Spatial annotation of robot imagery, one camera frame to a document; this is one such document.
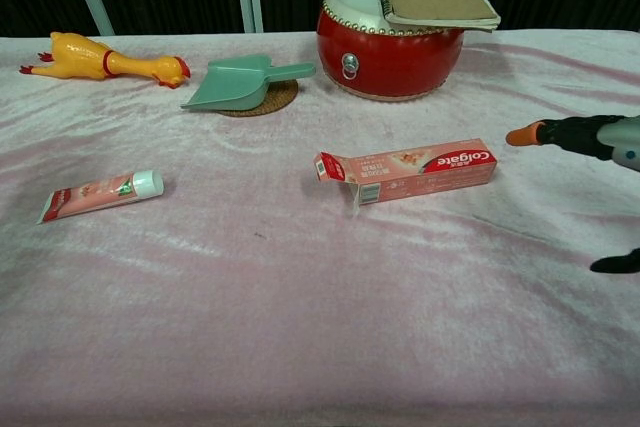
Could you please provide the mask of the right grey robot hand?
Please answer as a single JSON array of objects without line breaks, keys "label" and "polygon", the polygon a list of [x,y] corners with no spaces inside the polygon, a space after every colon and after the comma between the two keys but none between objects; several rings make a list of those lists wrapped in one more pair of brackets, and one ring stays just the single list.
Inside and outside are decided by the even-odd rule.
[{"label": "right grey robot hand", "polygon": [[576,154],[639,171],[639,117],[573,116],[541,119],[506,134],[511,146],[555,145]]}]

